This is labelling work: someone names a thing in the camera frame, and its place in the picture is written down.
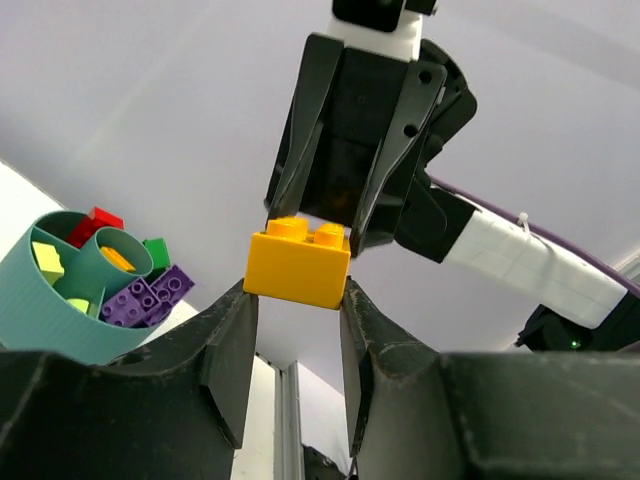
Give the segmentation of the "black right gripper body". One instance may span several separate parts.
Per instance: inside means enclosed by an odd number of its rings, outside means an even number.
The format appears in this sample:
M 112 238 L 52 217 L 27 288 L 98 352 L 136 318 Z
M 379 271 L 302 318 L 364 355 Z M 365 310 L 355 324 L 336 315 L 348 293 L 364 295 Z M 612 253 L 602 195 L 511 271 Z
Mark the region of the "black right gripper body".
M 410 250 L 431 250 L 460 232 L 472 210 L 433 188 L 426 166 L 473 118 L 477 102 L 458 65 L 428 39 L 421 41 L 419 57 L 411 61 L 343 43 L 324 111 L 324 127 L 298 213 L 344 225 L 351 231 L 365 181 L 411 62 L 442 65 L 447 78 L 424 130 L 416 169 L 391 242 Z M 289 146 L 289 122 L 290 109 L 269 183 L 269 202 Z

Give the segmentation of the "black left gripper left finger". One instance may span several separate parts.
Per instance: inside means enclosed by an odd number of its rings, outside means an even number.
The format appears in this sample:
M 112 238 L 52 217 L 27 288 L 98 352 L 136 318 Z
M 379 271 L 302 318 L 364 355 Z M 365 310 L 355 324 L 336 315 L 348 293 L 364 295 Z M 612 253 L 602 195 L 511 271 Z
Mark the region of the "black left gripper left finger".
M 227 479 L 243 442 L 258 299 L 241 285 L 106 366 L 1 355 L 5 479 Z

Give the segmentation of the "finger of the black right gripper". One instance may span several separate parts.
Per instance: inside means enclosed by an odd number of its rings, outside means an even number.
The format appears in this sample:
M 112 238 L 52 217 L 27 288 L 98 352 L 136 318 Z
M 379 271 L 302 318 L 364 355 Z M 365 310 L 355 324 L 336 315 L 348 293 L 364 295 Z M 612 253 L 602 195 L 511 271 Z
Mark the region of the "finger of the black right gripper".
M 324 35 L 311 34 L 306 40 L 290 107 L 289 146 L 269 202 L 270 220 L 300 211 L 342 51 L 342 41 Z
M 447 78 L 444 66 L 411 62 L 386 135 L 381 140 L 351 228 L 353 257 L 389 243 L 403 211 L 424 130 Z

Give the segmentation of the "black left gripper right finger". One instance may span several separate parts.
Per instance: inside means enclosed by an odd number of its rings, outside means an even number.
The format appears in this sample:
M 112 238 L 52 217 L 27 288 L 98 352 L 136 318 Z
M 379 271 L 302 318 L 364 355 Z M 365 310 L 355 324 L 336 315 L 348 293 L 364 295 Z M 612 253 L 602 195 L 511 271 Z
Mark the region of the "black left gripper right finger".
M 363 479 L 635 479 L 632 353 L 439 353 L 355 281 L 340 310 L 350 452 Z

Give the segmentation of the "lime rectangular lego brick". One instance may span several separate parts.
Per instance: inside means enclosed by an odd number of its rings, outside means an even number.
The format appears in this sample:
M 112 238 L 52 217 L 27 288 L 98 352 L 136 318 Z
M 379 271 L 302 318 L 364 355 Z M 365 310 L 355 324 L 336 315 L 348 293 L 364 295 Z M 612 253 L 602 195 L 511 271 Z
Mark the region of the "lime rectangular lego brick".
M 69 298 L 67 302 L 76 308 L 82 314 L 88 315 L 90 310 L 90 301 L 83 298 Z

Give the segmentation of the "green lego with heart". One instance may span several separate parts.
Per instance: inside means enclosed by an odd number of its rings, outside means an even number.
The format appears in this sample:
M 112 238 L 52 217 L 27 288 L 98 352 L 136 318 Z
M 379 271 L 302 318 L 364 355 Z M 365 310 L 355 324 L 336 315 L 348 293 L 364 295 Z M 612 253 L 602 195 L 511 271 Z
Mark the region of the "green lego with heart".
M 142 241 L 143 246 L 148 251 L 153 267 L 152 271 L 164 271 L 172 264 L 169 249 L 164 238 L 158 237 L 153 239 L 145 239 Z

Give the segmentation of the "yellow oval lego brick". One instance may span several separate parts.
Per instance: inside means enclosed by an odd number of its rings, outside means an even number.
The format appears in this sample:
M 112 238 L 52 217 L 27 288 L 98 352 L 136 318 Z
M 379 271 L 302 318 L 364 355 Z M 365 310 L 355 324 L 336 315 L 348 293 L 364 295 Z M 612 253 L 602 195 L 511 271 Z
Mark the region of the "yellow oval lego brick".
M 125 272 L 135 272 L 136 267 L 120 254 L 115 248 L 110 246 L 101 246 L 102 255 L 115 267 Z

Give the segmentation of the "small yellow square lego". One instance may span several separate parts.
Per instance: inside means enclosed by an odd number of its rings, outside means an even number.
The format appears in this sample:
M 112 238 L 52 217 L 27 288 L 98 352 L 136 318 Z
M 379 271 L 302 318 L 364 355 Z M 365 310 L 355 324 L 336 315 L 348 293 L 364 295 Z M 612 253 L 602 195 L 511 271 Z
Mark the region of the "small yellow square lego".
M 311 230 L 306 218 L 272 219 L 251 237 L 243 290 L 337 310 L 350 262 L 344 226 L 325 223 Z

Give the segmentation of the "lime curved lego brick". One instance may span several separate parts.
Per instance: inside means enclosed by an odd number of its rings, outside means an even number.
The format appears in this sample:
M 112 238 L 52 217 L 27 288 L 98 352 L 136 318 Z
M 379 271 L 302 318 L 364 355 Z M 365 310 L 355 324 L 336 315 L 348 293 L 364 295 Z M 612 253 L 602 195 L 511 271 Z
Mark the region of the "lime curved lego brick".
M 31 242 L 35 262 L 49 285 L 55 284 L 65 274 L 56 247 L 49 243 Z

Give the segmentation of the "long red lego brick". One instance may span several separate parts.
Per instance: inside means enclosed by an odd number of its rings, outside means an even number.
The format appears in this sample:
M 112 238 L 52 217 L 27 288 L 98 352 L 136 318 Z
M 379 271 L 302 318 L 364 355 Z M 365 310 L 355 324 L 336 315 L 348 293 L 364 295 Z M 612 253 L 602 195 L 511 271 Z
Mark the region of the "long red lego brick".
M 70 245 L 81 248 L 99 229 L 103 227 L 124 228 L 124 220 L 101 207 L 93 207 L 66 237 Z

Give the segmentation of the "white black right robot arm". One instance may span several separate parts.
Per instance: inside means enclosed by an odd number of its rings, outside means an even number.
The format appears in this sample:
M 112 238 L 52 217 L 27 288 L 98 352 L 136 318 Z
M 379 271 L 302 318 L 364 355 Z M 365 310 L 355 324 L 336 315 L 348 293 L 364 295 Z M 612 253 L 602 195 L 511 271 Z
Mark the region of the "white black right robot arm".
M 423 40 L 399 60 L 310 35 L 265 203 L 346 226 L 353 254 L 395 242 L 538 301 L 518 341 L 538 351 L 617 351 L 639 341 L 639 289 L 591 256 L 427 174 L 475 115 L 456 63 Z

